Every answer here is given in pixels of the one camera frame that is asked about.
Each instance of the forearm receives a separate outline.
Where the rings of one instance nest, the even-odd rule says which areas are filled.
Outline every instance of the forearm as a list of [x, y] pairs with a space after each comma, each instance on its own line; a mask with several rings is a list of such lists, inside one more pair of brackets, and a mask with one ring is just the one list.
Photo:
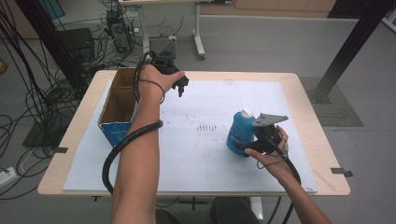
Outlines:
[[302, 223], [331, 223], [294, 177], [279, 180], [285, 188]]
[[[159, 119], [158, 97], [141, 99], [129, 133], [155, 123]], [[136, 223], [153, 223], [155, 219], [142, 220], [139, 215], [147, 218], [146, 214], [152, 214], [151, 218], [154, 217], [158, 178], [159, 138], [158, 131], [153, 131], [136, 138], [120, 154], [114, 188], [112, 220], [124, 221], [125, 218], [132, 217]]]

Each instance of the white paper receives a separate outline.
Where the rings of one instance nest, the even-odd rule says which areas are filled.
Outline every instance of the white paper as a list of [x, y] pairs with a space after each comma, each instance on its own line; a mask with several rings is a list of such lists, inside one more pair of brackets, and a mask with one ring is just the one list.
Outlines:
[[[78, 146], [64, 190], [106, 190], [102, 167], [111, 146], [97, 120], [108, 88], [109, 85]], [[279, 125], [290, 137], [290, 159], [300, 173], [303, 188], [307, 192], [318, 191], [279, 83], [191, 80], [180, 98], [177, 91], [170, 90], [161, 108], [159, 193], [285, 191], [265, 169], [257, 168], [256, 160], [240, 157], [226, 146], [233, 115], [245, 106], [253, 110], [256, 118], [260, 113], [289, 117]], [[110, 169], [113, 185], [117, 166], [115, 159]]]

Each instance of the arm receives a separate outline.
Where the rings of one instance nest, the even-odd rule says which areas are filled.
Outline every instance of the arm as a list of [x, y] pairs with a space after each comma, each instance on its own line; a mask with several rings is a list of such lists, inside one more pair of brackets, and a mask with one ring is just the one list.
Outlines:
[[[279, 148], [284, 150], [285, 144], [288, 141], [288, 135], [281, 127], [277, 126], [276, 128], [282, 136]], [[265, 165], [268, 172], [279, 181], [280, 185], [283, 186], [293, 202], [294, 208], [302, 223], [331, 223], [294, 178], [289, 166], [276, 156], [277, 153], [274, 152], [271, 156], [263, 156], [260, 152], [250, 148], [247, 148], [245, 153]]]
[[[164, 76], [152, 65], [142, 70], [141, 79], [158, 83], [164, 91], [184, 76], [177, 72]], [[163, 91], [147, 81], [139, 81], [140, 102], [129, 133], [160, 119]], [[158, 131], [136, 138], [120, 153], [112, 223], [155, 223], [155, 202], [160, 172]]]

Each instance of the black pole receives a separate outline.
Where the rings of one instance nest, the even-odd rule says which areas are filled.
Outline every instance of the black pole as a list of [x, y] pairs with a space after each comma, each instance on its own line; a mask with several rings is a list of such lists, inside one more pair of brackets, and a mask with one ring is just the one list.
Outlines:
[[353, 28], [318, 85], [308, 91], [311, 103], [328, 103], [328, 95], [361, 47], [389, 11], [393, 0], [374, 0]]
[[64, 73], [64, 76], [75, 91], [77, 98], [81, 100], [88, 88], [88, 84], [78, 71], [66, 47], [57, 35], [55, 25], [47, 11], [41, 6], [39, 0], [15, 0], [15, 2]]

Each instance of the desk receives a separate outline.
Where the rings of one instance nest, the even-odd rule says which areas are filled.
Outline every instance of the desk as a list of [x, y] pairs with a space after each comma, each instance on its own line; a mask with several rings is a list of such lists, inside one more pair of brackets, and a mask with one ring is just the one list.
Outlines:
[[[76, 115], [74, 116], [60, 147], [68, 147], [66, 153], [56, 153], [45, 173], [38, 192], [49, 195], [108, 195], [97, 191], [66, 191], [64, 182], [70, 170], [78, 143], [85, 133], [92, 113], [96, 108], [108, 81], [116, 71], [99, 71], [88, 88]], [[186, 76], [191, 80], [246, 80], [279, 82], [284, 90], [290, 113], [300, 135], [305, 155], [311, 166], [318, 192], [314, 195], [348, 195], [350, 192], [343, 175], [334, 175], [333, 167], [339, 167], [332, 148], [324, 134], [315, 112], [308, 101], [299, 78], [294, 74], [280, 73], [231, 73], [231, 72], [192, 72]]]
[[[199, 15], [200, 15], [200, 4], [199, 2], [210, 2], [211, 0], [119, 0], [120, 5], [124, 6], [135, 6], [139, 14], [140, 25], [143, 32], [143, 53], [149, 51], [149, 34], [146, 31], [146, 13], [145, 10], [151, 10], [151, 14], [162, 15], [166, 11], [171, 11], [173, 15], [180, 13], [189, 14], [189, 9], [192, 9], [192, 14], [195, 17], [195, 29], [192, 31], [192, 36], [195, 40], [195, 45], [198, 50], [198, 55], [203, 59], [205, 58], [204, 45], [202, 44], [201, 37], [199, 35]], [[180, 8], [180, 5], [191, 6]]]

